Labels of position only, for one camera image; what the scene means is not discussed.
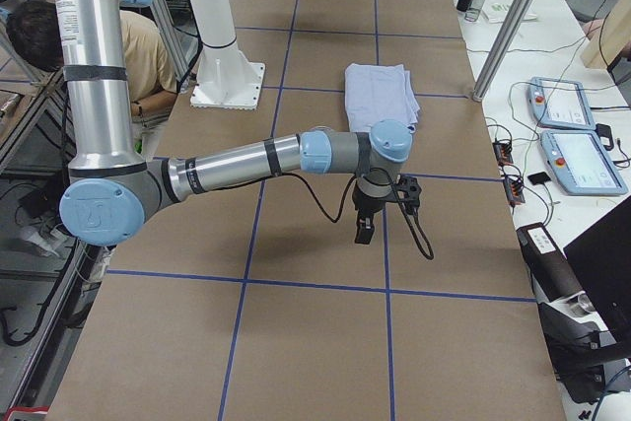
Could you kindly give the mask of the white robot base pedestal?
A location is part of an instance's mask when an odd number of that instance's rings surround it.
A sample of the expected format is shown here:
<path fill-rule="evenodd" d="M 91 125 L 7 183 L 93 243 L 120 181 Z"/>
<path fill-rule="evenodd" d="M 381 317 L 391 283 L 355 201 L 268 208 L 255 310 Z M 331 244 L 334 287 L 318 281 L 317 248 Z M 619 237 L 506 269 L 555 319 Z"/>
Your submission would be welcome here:
<path fill-rule="evenodd" d="M 191 96 L 195 107 L 253 110 L 265 65 L 241 52 L 229 0 L 189 0 L 202 43 Z"/>

